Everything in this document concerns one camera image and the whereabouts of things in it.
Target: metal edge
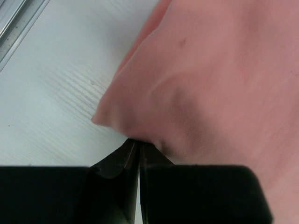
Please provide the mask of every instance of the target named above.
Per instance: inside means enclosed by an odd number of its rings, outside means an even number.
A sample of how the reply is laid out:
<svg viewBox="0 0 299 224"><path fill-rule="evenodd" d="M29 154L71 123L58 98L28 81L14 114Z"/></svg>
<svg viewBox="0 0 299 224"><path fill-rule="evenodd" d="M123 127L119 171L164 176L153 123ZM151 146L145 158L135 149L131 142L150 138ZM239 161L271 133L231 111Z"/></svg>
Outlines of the metal edge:
<svg viewBox="0 0 299 224"><path fill-rule="evenodd" d="M37 11L35 12L35 14L30 19L29 23L23 29L23 31L21 32L21 34L19 35L19 37L13 43L13 45L11 46L11 48L9 49L9 51L6 53L6 55L0 61L0 72L3 70L3 68L5 67L5 65L7 64L7 62L9 61L9 59L11 58L11 56L13 55L13 53L15 52L15 50L17 49L17 47L20 45L20 43L22 42L22 40L26 36L26 34L30 31L31 27L33 26L33 24L35 23L35 21L37 20L37 18L40 16L40 14L42 13L42 11L46 8L46 6L49 3L49 1L50 0L44 0L44 2L40 5L40 7L37 9Z"/></svg>
<svg viewBox="0 0 299 224"><path fill-rule="evenodd" d="M0 19L0 37L6 32L9 25L12 23L12 21L15 19L19 11L22 9L24 4L27 0L14 0L13 2L4 1L3 5L0 9L0 12L4 12L5 14Z"/></svg>

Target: white corrugated surface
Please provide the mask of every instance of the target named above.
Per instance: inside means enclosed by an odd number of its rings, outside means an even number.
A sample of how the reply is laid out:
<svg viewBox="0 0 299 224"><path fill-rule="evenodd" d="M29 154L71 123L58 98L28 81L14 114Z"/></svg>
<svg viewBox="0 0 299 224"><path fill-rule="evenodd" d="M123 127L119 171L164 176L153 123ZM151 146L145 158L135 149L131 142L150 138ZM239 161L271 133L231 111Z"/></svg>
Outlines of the white corrugated surface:
<svg viewBox="0 0 299 224"><path fill-rule="evenodd" d="M0 73L0 165L90 166L123 143L90 118L156 2L49 2Z"/></svg>

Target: pink fabric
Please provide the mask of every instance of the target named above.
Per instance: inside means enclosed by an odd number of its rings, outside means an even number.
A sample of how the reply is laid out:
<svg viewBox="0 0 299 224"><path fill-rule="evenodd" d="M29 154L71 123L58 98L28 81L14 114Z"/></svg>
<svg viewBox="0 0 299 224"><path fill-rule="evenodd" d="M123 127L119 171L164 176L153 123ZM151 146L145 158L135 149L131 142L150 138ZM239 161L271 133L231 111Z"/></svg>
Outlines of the pink fabric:
<svg viewBox="0 0 299 224"><path fill-rule="evenodd" d="M242 164L299 224L299 1L161 0L92 119L179 163Z"/></svg>

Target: dark spot on fabric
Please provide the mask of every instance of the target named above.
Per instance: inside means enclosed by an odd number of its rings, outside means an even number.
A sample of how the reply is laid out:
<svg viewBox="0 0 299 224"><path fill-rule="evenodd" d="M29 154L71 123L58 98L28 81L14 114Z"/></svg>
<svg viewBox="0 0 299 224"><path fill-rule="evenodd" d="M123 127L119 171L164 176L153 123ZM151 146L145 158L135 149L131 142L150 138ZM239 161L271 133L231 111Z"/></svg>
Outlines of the dark spot on fabric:
<svg viewBox="0 0 299 224"><path fill-rule="evenodd" d="M185 44L186 44L186 38L178 42L180 48L183 48Z"/></svg>

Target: black object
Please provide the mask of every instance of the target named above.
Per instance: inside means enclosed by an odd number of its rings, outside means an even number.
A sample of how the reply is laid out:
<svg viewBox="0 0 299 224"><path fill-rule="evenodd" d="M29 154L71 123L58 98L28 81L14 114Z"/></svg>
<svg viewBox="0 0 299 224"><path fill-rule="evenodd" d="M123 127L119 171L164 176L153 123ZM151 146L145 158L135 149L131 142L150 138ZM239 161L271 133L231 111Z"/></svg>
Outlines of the black object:
<svg viewBox="0 0 299 224"><path fill-rule="evenodd" d="M139 164L144 224L272 222L248 168L175 166L129 139L90 168L1 167L0 224L133 224Z"/></svg>

